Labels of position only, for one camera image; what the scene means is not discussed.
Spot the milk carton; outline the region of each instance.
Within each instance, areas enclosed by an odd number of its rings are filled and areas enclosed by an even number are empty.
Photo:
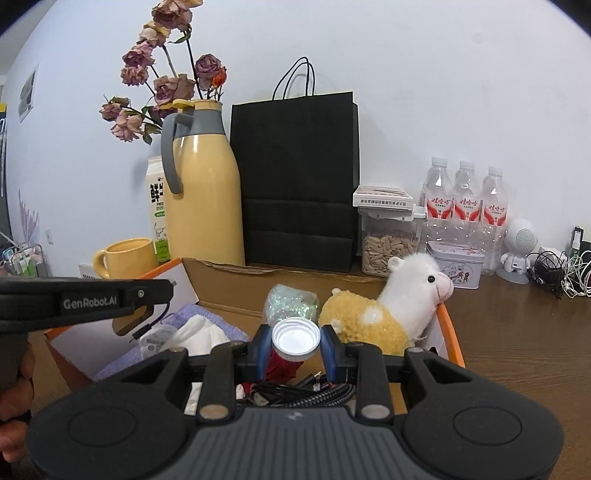
[[[159,262],[170,260],[168,252],[168,238],[166,236],[166,210],[164,209],[164,169],[162,157],[148,160],[146,184],[148,185],[148,199],[150,202],[150,220],[152,237],[156,246],[156,256]]]

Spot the yellow thermos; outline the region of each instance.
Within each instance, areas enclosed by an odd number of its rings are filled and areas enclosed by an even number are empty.
[[[175,100],[164,120],[162,164],[172,258],[244,265],[240,173],[215,100]]]

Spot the bag handle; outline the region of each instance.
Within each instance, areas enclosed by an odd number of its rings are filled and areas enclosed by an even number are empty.
[[[308,71],[307,71],[307,74],[306,74],[306,96],[309,95],[308,88],[310,86],[310,70],[312,71],[312,95],[314,95],[314,92],[316,90],[316,72],[314,71],[314,66],[310,63],[310,60],[308,59],[308,57],[300,57],[291,66],[291,68],[289,70],[287,70],[287,72],[285,73],[285,75],[281,78],[281,80],[279,80],[279,83],[277,83],[277,86],[275,87],[275,90],[273,91],[272,100],[275,100],[275,96],[277,95],[277,90],[281,86],[283,80],[285,80],[285,78],[287,78],[287,76],[291,73],[291,76],[290,76],[289,80],[287,80],[287,83],[285,84],[285,90],[283,91],[283,99],[285,100],[285,96],[287,94],[287,89],[289,88],[289,84],[291,82],[291,79],[294,77],[294,75],[296,74],[297,70],[302,65],[306,65],[308,67],[308,69],[307,69]]]

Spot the metal screw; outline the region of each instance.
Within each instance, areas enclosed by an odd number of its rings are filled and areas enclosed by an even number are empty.
[[[383,420],[390,415],[390,409],[377,403],[370,404],[361,409],[361,415],[369,420]]]
[[[225,419],[230,414],[230,411],[224,405],[211,403],[201,407],[199,414],[206,420],[221,420]]]

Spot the white cable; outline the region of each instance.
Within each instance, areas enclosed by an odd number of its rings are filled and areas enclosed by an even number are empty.
[[[583,260],[585,254],[587,254],[587,262]],[[591,278],[590,267],[591,251],[585,251],[581,256],[573,255],[569,258],[564,272],[562,288],[571,299],[575,297],[591,297],[591,286],[589,285],[589,279]]]

